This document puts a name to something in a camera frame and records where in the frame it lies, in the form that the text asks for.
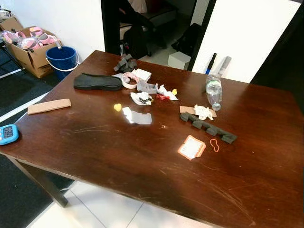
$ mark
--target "orange rubber band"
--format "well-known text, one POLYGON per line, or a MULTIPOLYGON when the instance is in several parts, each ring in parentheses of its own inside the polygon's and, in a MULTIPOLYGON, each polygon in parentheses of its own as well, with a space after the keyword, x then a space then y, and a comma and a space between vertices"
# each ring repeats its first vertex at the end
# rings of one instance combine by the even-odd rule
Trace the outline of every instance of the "orange rubber band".
POLYGON ((213 147, 213 150, 214 150, 215 152, 219 152, 219 145, 218 145, 218 141, 217 141, 216 139, 211 139, 211 140, 210 140, 210 145, 213 147), (218 146, 217 149, 215 149, 215 146, 212 145, 212 140, 214 140, 214 141, 215 141, 215 144, 218 146))

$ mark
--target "blue digital scale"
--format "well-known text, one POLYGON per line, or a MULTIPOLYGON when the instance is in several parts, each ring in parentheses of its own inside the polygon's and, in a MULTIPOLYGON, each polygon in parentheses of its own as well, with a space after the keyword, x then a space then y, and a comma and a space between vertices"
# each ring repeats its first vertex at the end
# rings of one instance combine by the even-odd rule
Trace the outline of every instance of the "blue digital scale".
POLYGON ((0 145, 5 145, 10 142, 16 141, 19 137, 17 126, 9 124, 0 127, 0 145))

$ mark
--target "plastic water bottle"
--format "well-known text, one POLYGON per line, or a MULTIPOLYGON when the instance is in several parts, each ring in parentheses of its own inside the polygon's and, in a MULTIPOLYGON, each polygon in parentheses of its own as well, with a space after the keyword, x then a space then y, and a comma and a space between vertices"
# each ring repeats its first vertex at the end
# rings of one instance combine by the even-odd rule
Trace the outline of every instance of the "plastic water bottle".
POLYGON ((206 79, 206 92, 209 103, 212 105, 214 111, 221 108, 222 102, 222 83, 220 82, 220 75, 208 75, 206 79))

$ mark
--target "bottle label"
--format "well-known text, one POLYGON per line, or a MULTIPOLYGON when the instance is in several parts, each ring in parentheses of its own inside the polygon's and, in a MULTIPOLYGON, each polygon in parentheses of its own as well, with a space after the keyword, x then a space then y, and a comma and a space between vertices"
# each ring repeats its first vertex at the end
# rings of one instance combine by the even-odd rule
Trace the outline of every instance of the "bottle label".
POLYGON ((217 80, 211 80, 207 83, 207 87, 211 87, 211 86, 219 86, 222 87, 222 84, 217 81, 217 80))

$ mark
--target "bottle cap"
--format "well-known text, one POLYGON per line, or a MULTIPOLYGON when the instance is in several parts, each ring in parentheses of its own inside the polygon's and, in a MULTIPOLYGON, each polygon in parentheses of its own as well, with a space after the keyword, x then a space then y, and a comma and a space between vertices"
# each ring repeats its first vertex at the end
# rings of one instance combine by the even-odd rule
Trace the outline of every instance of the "bottle cap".
POLYGON ((214 111, 218 111, 221 107, 222 107, 222 106, 221 106, 220 104, 218 104, 218 103, 215 103, 215 104, 212 105, 212 109, 213 109, 214 111))

